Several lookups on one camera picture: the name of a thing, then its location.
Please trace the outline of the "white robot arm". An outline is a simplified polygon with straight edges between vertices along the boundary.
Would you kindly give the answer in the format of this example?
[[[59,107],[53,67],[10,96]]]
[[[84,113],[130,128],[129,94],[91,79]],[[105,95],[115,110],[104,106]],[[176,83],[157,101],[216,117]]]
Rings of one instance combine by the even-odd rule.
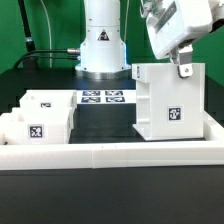
[[[120,0],[84,0],[86,37],[78,71],[117,73],[129,68],[120,38]],[[224,0],[140,0],[154,56],[167,58],[178,75],[193,74],[192,44],[224,26]]]

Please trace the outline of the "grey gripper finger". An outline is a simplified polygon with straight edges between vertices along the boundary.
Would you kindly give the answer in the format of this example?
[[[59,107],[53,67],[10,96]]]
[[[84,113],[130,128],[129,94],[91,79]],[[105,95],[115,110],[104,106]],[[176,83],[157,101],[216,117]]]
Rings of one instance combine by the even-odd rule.
[[[192,55],[192,45],[188,45],[183,48],[175,47],[169,53],[170,61],[177,66],[180,78],[188,78],[193,75]]]

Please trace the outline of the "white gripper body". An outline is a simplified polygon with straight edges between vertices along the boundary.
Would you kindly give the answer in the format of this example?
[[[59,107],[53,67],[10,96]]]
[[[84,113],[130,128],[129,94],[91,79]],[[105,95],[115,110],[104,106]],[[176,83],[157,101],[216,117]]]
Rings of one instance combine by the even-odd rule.
[[[140,0],[152,51],[157,59],[213,32],[224,20],[224,0]]]

